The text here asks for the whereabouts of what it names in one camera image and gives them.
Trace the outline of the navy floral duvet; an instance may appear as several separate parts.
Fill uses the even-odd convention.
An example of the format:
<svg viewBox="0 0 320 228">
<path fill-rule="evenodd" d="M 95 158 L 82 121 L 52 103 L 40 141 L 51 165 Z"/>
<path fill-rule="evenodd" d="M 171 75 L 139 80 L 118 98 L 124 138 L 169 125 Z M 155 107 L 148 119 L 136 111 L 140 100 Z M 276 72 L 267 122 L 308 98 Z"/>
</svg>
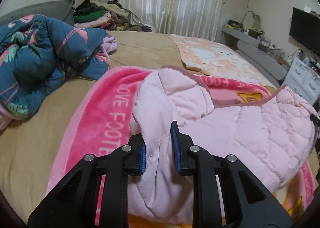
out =
<svg viewBox="0 0 320 228">
<path fill-rule="evenodd" d="M 69 78 L 98 80 L 115 52 L 114 36 L 30 14 L 1 26 L 1 129 L 34 116 Z"/>
</svg>

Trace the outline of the white drawer chest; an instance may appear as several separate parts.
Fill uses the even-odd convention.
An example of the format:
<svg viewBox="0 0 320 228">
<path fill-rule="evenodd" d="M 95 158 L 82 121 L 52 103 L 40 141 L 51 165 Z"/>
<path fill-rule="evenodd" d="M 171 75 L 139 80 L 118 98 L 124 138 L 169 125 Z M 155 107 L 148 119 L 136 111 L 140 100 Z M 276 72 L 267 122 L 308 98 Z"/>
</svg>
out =
<svg viewBox="0 0 320 228">
<path fill-rule="evenodd" d="M 287 85 L 297 95 L 314 105 L 319 98 L 319 75 L 300 59 L 294 58 L 289 71 L 282 83 Z"/>
</svg>

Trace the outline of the orange white checkered blanket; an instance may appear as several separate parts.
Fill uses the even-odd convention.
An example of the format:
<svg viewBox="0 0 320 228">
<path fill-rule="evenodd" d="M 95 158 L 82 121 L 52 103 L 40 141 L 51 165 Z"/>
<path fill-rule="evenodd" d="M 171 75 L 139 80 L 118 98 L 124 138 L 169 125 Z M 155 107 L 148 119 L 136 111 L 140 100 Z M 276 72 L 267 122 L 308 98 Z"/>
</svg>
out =
<svg viewBox="0 0 320 228">
<path fill-rule="evenodd" d="M 230 78 L 274 87 L 252 64 L 228 46 L 203 38 L 170 35 L 185 68 L 212 77 Z"/>
</svg>

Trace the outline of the pile of folded clothes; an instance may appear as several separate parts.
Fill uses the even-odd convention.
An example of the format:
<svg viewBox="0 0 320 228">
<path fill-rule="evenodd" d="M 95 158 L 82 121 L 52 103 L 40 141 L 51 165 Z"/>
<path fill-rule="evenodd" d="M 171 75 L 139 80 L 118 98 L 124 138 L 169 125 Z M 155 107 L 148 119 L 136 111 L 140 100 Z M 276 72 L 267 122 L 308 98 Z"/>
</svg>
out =
<svg viewBox="0 0 320 228">
<path fill-rule="evenodd" d="M 139 22 L 139 18 L 116 1 L 101 3 L 84 0 L 73 10 L 74 26 L 106 31 L 156 32 L 155 28 Z"/>
</svg>

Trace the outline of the grey pillow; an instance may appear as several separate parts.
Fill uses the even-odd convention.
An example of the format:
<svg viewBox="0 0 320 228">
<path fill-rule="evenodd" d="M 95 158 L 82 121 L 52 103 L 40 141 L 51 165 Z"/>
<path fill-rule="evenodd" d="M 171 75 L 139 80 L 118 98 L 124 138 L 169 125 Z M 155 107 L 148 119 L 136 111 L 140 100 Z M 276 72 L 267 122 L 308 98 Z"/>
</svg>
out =
<svg viewBox="0 0 320 228">
<path fill-rule="evenodd" d="M 69 25 L 74 25 L 73 17 L 73 5 L 75 0 L 59 0 L 59 1 L 48 1 L 44 3 L 38 3 L 29 5 L 23 8 L 19 8 L 12 11 L 4 16 L 1 16 L 1 26 L 17 20 L 23 16 L 29 14 L 40 14 L 47 17 L 56 18 L 64 21 Z"/>
</svg>

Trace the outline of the grey bed footboard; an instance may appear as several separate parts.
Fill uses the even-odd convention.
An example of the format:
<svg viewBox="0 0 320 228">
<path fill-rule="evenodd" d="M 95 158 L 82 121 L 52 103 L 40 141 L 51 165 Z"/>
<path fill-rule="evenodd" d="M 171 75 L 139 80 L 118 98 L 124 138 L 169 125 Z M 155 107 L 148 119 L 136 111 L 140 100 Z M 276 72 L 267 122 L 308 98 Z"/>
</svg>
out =
<svg viewBox="0 0 320 228">
<path fill-rule="evenodd" d="M 287 74 L 287 69 L 275 59 L 257 47 L 245 43 L 242 40 L 237 42 L 237 48 L 236 52 L 252 64 L 264 77 L 274 84 L 274 86 L 280 87 L 282 85 Z"/>
</svg>

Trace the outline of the pink quilted jacket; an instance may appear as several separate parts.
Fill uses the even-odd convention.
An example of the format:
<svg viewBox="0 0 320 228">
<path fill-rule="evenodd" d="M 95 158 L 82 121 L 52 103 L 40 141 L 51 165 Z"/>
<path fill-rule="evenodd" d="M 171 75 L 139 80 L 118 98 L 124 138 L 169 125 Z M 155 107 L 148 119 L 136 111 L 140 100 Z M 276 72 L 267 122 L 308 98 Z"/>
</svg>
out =
<svg viewBox="0 0 320 228">
<path fill-rule="evenodd" d="M 212 98 L 195 76 L 166 67 L 147 74 L 140 85 L 130 123 L 146 144 L 146 170 L 128 180 L 129 214 L 151 221 L 190 224 L 193 181 L 174 163 L 170 127 L 210 154 L 233 154 L 275 193 L 308 159 L 317 127 L 316 110 L 289 87 L 262 101 L 245 104 Z"/>
</svg>

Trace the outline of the black television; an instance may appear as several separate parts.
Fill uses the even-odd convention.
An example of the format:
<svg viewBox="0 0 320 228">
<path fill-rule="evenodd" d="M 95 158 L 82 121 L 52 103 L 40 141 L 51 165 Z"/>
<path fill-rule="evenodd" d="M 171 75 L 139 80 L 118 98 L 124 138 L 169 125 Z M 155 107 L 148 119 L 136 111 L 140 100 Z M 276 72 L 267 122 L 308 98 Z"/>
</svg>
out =
<svg viewBox="0 0 320 228">
<path fill-rule="evenodd" d="M 293 8 L 289 35 L 319 56 L 319 17 Z"/>
</svg>

